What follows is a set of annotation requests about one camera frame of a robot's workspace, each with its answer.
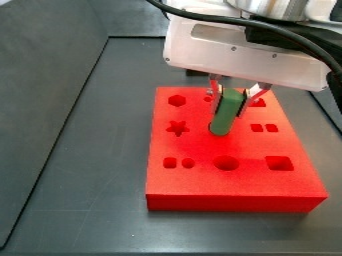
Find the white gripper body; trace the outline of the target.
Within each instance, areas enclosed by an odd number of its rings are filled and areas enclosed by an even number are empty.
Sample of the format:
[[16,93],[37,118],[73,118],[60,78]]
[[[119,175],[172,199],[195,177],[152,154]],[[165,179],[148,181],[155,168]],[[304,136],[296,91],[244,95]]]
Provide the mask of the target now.
[[248,43],[241,28],[171,17],[163,57],[171,66],[319,92],[327,66],[304,53]]

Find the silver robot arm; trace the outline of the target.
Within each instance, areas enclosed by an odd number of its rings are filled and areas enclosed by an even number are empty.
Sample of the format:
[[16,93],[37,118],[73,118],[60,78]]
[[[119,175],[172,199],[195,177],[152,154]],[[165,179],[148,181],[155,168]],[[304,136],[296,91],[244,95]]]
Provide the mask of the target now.
[[175,67],[319,92],[342,111],[342,0],[167,0]]

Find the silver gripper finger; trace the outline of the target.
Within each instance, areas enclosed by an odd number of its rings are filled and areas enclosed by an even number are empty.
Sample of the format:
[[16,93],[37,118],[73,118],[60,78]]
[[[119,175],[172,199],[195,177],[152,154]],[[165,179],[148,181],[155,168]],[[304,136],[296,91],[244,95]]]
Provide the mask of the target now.
[[271,89],[271,84],[258,82],[251,88],[243,90],[243,101],[236,116],[241,117],[247,107]]
[[223,94],[223,86],[219,84],[221,76],[217,74],[208,75],[208,83],[209,89],[207,90],[207,94],[212,97],[211,109],[212,113],[216,113],[221,94]]

